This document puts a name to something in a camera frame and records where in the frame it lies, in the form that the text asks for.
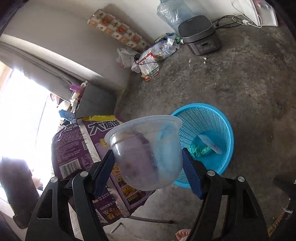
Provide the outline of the purple snack bag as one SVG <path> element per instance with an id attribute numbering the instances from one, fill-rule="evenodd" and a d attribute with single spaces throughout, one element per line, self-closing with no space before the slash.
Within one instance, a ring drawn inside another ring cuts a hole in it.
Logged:
<path id="1" fill-rule="evenodd" d="M 80 118 L 57 132 L 52 140 L 55 176 L 71 178 L 102 161 L 110 149 L 105 135 L 122 123 L 114 115 L 95 115 Z M 101 225 L 106 226 L 131 216 L 152 194 L 153 191 L 140 191 L 128 185 L 119 166 L 114 165 L 104 192 L 96 197 L 93 206 Z"/>

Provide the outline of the green plastic bag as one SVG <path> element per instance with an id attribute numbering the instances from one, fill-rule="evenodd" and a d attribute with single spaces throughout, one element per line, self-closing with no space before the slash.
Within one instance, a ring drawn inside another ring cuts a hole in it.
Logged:
<path id="1" fill-rule="evenodd" d="M 189 146 L 189 153 L 192 155 L 193 158 L 200 158 L 204 156 L 208 156 L 212 153 L 212 149 L 208 146 L 199 146 L 192 144 Z"/>

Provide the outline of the clear plastic bowl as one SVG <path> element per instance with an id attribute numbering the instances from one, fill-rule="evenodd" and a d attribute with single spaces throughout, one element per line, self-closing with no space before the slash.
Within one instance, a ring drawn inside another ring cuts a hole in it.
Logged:
<path id="1" fill-rule="evenodd" d="M 153 115 L 110 130 L 104 140 L 112 149 L 124 181 L 152 191 L 171 185 L 182 171 L 180 118 Z"/>

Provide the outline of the blue mesh trash basket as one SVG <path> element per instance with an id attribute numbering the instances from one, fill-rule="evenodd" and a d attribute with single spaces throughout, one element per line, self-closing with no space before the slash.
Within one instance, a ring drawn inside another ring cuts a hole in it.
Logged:
<path id="1" fill-rule="evenodd" d="M 234 150 L 233 130 L 226 116 L 205 103 L 185 105 L 172 115 L 182 120 L 179 132 L 181 148 L 188 150 L 192 144 L 210 147 L 211 154 L 193 159 L 221 175 L 228 167 Z"/>

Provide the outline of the blue detergent bottle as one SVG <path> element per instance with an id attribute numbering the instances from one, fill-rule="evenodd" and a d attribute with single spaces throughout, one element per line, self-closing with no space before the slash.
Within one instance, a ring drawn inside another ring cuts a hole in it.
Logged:
<path id="1" fill-rule="evenodd" d="M 60 117 L 64 118 L 65 120 L 72 122 L 76 119 L 76 115 L 70 111 L 66 110 L 59 110 Z"/>

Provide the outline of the grey cabinet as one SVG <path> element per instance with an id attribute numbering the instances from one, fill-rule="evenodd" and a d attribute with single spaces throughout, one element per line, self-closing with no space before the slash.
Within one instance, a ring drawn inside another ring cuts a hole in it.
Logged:
<path id="1" fill-rule="evenodd" d="M 115 104 L 116 96 L 113 93 L 88 83 L 79 103 L 76 118 L 94 115 L 113 115 Z"/>

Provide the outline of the purple cup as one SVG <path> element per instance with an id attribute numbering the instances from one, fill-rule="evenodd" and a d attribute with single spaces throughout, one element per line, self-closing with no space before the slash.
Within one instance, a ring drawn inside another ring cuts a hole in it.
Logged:
<path id="1" fill-rule="evenodd" d="M 82 88 L 80 85 L 75 85 L 75 84 L 71 84 L 70 85 L 70 90 L 74 91 L 74 92 L 79 92 L 81 93 Z"/>

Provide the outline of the grey curtain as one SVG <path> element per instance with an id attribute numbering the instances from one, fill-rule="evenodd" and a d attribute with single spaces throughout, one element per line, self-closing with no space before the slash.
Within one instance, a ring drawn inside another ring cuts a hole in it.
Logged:
<path id="1" fill-rule="evenodd" d="M 12 69 L 20 70 L 27 78 L 63 100 L 69 100 L 72 96 L 71 84 L 82 83 L 68 72 L 3 42 L 1 42 L 1 61 Z"/>

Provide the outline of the white plastic bag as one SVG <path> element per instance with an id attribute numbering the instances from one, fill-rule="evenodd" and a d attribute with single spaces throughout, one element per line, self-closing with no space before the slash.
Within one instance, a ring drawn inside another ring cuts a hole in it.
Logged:
<path id="1" fill-rule="evenodd" d="M 134 56 L 138 54 L 137 51 L 134 51 L 130 48 L 117 48 L 117 58 L 116 61 L 123 68 L 131 68 Z"/>

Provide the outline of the pile of floor wrappers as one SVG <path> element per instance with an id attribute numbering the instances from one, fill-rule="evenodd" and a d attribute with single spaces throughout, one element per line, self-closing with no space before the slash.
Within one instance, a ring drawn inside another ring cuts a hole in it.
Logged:
<path id="1" fill-rule="evenodd" d="M 131 71 L 139 73 L 145 81 L 153 79 L 159 74 L 159 63 L 170 58 L 180 48 L 180 44 L 184 44 L 183 39 L 176 33 L 160 36 L 154 45 L 134 56 Z"/>

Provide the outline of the black rice cooker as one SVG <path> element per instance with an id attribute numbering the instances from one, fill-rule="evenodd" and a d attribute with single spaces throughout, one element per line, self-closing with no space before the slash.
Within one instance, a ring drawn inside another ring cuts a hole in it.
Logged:
<path id="1" fill-rule="evenodd" d="M 178 26 L 179 34 L 184 42 L 196 56 L 202 56 L 221 48 L 212 22 L 203 15 L 192 17 Z"/>

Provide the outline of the patterned tile box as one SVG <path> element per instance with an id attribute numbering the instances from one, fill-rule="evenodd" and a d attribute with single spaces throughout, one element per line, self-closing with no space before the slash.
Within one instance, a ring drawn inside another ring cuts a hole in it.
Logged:
<path id="1" fill-rule="evenodd" d="M 115 16 L 98 9 L 87 21 L 88 25 L 110 35 L 129 48 L 142 53 L 151 44 L 130 26 L 118 20 Z"/>

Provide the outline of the white water dispenser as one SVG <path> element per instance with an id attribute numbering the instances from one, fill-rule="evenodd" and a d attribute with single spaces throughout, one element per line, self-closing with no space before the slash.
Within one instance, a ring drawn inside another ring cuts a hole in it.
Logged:
<path id="1" fill-rule="evenodd" d="M 243 13 L 255 25 L 262 27 L 278 27 L 278 20 L 273 7 L 266 1 L 239 1 Z"/>

